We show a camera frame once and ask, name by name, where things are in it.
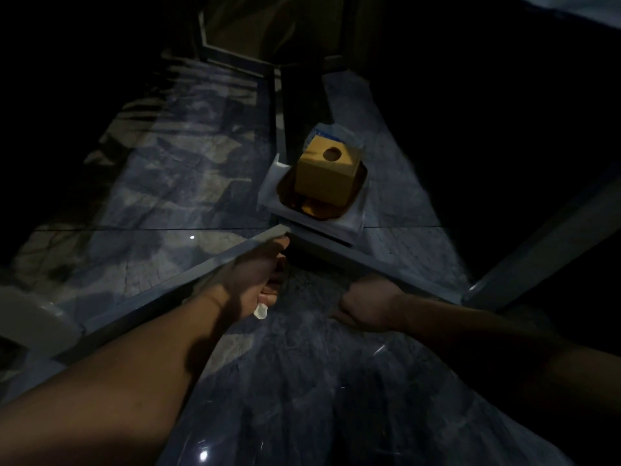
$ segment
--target white tissue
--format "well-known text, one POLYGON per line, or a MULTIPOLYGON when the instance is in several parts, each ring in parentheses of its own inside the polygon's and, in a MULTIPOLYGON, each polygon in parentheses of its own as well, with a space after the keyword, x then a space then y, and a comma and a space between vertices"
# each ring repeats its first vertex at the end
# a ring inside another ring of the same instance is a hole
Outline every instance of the white tissue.
POLYGON ((264 319, 268 316, 268 306, 263 303, 258 303, 255 309, 255 317, 257 319, 264 319))

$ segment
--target forearm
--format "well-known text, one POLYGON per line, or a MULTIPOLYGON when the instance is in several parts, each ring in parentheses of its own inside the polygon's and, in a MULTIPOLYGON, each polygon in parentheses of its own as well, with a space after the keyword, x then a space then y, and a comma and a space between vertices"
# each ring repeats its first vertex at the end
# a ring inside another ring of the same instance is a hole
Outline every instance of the forearm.
POLYGON ((405 295, 396 329, 435 352, 467 384, 518 422, 570 451, 604 439, 621 416, 618 357, 525 329, 495 314, 405 295))
POLYGON ((210 289, 4 407, 0 463, 41 452, 76 466, 153 463, 229 327, 227 303, 221 287, 210 289))

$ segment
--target hand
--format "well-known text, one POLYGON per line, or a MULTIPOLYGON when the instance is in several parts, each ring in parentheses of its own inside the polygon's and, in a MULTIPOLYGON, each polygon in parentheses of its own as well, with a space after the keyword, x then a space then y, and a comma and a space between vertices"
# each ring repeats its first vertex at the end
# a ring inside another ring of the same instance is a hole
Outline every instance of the hand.
POLYGON ((395 330, 395 299, 404 292, 389 280, 370 274, 352 283, 330 317, 367 332, 395 330))
POLYGON ((250 250, 221 268, 204 292, 214 297, 216 289, 224 289, 223 305, 233 321, 252 314, 258 303, 274 305, 287 261, 280 252, 288 246, 289 237, 283 236, 250 250))

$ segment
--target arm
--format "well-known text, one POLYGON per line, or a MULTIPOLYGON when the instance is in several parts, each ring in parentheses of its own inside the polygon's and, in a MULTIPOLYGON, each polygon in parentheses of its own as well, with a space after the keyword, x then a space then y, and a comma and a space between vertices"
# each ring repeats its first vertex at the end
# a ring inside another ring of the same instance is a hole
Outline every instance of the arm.
POLYGON ((378 276, 354 283, 333 316, 358 329, 414 337, 485 399, 576 460, 612 449, 612 426, 621 420, 616 356, 492 313, 405 294, 378 276))
POLYGON ((3 407, 0 463, 153 464, 222 334, 276 302, 288 243, 247 253, 190 301, 3 407))

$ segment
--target yellow tissue box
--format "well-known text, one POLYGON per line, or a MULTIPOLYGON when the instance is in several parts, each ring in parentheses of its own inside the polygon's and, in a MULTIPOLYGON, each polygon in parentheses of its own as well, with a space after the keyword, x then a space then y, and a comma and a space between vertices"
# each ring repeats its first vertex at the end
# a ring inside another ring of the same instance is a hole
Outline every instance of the yellow tissue box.
POLYGON ((361 150, 315 135, 296 168, 296 193, 324 203, 347 204, 361 150))

